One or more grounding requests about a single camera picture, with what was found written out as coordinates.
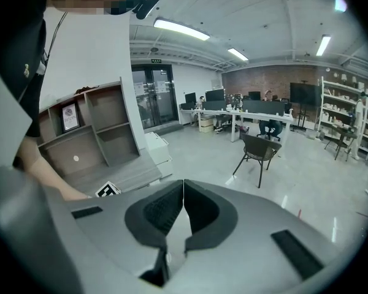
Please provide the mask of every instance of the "white ceiling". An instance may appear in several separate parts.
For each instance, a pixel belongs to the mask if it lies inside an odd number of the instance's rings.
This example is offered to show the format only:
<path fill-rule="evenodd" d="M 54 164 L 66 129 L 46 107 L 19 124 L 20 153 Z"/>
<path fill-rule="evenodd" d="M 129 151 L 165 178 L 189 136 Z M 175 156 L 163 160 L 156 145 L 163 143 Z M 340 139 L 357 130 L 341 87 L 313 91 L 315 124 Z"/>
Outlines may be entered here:
<path fill-rule="evenodd" d="M 161 58 L 164 62 L 227 71 L 304 61 L 348 68 L 353 60 L 360 63 L 363 74 L 368 74 L 366 35 L 349 9 L 345 13 L 334 10 L 334 0 L 161 0 L 157 7 L 159 10 L 155 8 L 142 21 L 131 15 L 133 63 Z M 204 31 L 211 38 L 203 42 L 154 28 L 158 17 Z M 332 39 L 324 55 L 316 57 L 323 34 L 330 34 Z M 151 47 L 159 51 L 151 53 Z M 232 47 L 249 62 L 227 52 Z"/>

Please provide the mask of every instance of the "gray floor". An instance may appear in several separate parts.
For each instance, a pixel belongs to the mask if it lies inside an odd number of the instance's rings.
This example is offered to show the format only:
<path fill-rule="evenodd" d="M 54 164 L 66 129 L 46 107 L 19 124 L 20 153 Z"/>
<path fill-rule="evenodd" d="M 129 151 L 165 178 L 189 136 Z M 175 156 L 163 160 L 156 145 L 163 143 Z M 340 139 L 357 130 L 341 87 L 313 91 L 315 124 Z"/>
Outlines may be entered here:
<path fill-rule="evenodd" d="M 258 126 L 249 125 L 250 134 L 258 134 Z M 230 134 L 199 133 L 197 127 L 164 136 L 169 142 L 174 174 L 163 180 L 194 179 L 258 195 L 282 205 L 343 249 L 361 239 L 368 227 L 368 164 L 341 153 L 334 161 L 335 144 L 325 144 L 291 132 L 285 156 L 276 157 L 268 171 L 264 170 L 258 189 L 260 166 L 255 160 L 243 162 L 232 173 L 243 156 L 243 141 L 230 142 Z M 181 212 L 167 237 L 172 272 L 184 261 L 183 239 L 191 235 L 188 216 Z"/>

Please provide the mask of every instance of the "white desk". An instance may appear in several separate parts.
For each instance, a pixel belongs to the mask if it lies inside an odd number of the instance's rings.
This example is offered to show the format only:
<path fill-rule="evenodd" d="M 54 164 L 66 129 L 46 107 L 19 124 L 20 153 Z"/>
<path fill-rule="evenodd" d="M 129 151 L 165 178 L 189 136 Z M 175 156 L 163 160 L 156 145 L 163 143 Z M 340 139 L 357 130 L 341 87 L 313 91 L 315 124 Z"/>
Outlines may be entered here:
<path fill-rule="evenodd" d="M 270 120 L 275 120 L 275 121 L 281 121 L 286 123 L 286 128 L 285 128 L 285 133 L 282 136 L 282 147 L 280 150 L 279 155 L 282 156 L 283 152 L 284 152 L 284 146 L 286 144 L 286 141 L 288 140 L 289 137 L 289 132 L 290 132 L 290 124 L 293 123 L 293 117 L 292 115 L 287 115 L 285 114 L 284 116 L 278 116 L 278 115 L 267 115 L 265 113 L 250 113 L 250 112 L 239 112 L 239 111 L 223 111 L 223 110 L 201 110 L 201 109 L 195 109 L 195 110 L 181 110 L 182 113 L 197 113 L 197 118 L 199 120 L 199 131 L 201 131 L 201 122 L 200 122 L 200 118 L 201 118 L 201 114 L 203 115 L 232 115 L 232 133 L 231 133 L 231 142 L 235 142 L 236 140 L 238 140 L 239 138 L 236 137 L 235 134 L 235 126 L 236 126 L 236 115 L 241 117 L 241 126 L 243 126 L 243 119 L 257 119 L 257 120 L 261 120 L 261 121 L 270 121 Z"/>

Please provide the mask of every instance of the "brick wall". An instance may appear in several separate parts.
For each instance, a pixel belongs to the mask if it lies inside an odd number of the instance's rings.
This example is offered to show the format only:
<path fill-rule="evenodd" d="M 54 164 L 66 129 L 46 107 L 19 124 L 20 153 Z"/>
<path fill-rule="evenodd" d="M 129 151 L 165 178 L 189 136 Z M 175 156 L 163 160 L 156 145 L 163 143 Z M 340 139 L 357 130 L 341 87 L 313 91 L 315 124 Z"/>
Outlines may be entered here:
<path fill-rule="evenodd" d="M 249 91 L 260 91 L 261 97 L 264 97 L 264 92 L 271 90 L 273 95 L 278 95 L 278 98 L 290 98 L 290 83 L 302 83 L 307 81 L 308 86 L 316 85 L 318 80 L 323 76 L 327 81 L 342 83 L 341 74 L 346 74 L 348 81 L 347 86 L 353 86 L 351 78 L 355 76 L 341 70 L 331 69 L 326 71 L 325 67 L 316 66 L 266 66 L 252 67 L 238 71 L 222 74 L 222 83 L 227 94 L 241 93 L 247 95 Z M 357 81 L 361 81 L 368 89 L 368 80 L 357 77 Z M 299 112 L 299 105 L 293 104 L 293 116 L 296 117 Z M 308 109 L 309 121 L 315 122 L 316 108 Z"/>

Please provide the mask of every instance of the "white wall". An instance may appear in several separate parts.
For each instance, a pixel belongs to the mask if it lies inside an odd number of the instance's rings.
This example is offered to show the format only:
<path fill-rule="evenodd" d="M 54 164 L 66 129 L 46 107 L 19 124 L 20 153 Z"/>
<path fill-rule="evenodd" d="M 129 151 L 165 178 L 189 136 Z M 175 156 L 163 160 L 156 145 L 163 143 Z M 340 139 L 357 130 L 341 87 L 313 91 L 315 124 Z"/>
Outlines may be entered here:
<path fill-rule="evenodd" d="M 212 90 L 212 80 L 220 80 L 220 73 L 205 70 L 200 67 L 172 65 L 174 88 L 176 93 L 177 108 L 185 103 L 185 95 L 196 93 L 196 99 L 205 95 L 206 91 Z M 181 124 L 191 121 L 190 115 L 182 115 L 178 111 Z"/>
<path fill-rule="evenodd" d="M 49 8 L 47 23 L 48 52 L 53 32 L 62 12 Z M 129 13 L 112 15 L 73 15 L 63 21 L 53 46 L 42 85 L 40 106 L 73 94 L 84 86 L 123 81 L 128 118 L 139 149 L 145 137 L 136 103 L 129 57 Z"/>

